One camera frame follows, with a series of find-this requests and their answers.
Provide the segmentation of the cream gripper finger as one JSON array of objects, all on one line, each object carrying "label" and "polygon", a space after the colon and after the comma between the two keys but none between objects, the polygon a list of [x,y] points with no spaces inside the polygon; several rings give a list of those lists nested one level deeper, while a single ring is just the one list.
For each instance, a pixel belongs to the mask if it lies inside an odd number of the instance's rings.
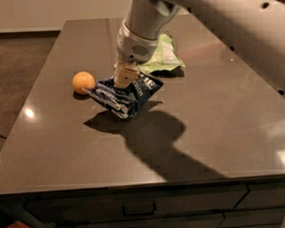
[{"label": "cream gripper finger", "polygon": [[126,88],[132,84],[140,74],[136,62],[118,59],[113,72],[114,87]]}]

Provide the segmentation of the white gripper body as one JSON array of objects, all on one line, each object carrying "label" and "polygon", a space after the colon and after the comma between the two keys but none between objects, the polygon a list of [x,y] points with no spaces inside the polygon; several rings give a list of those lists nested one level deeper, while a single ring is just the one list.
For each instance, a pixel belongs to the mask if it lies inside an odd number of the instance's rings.
[{"label": "white gripper body", "polygon": [[159,35],[159,24],[145,23],[133,31],[123,20],[116,41],[119,59],[137,64],[147,62],[157,49]]}]

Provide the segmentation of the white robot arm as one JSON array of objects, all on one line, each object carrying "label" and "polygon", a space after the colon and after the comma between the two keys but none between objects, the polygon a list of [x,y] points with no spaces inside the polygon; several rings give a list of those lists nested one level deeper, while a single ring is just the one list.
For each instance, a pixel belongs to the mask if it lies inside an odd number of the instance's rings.
[{"label": "white robot arm", "polygon": [[164,26],[185,9],[285,98],[285,4],[278,0],[131,0],[117,36],[115,86],[151,59]]}]

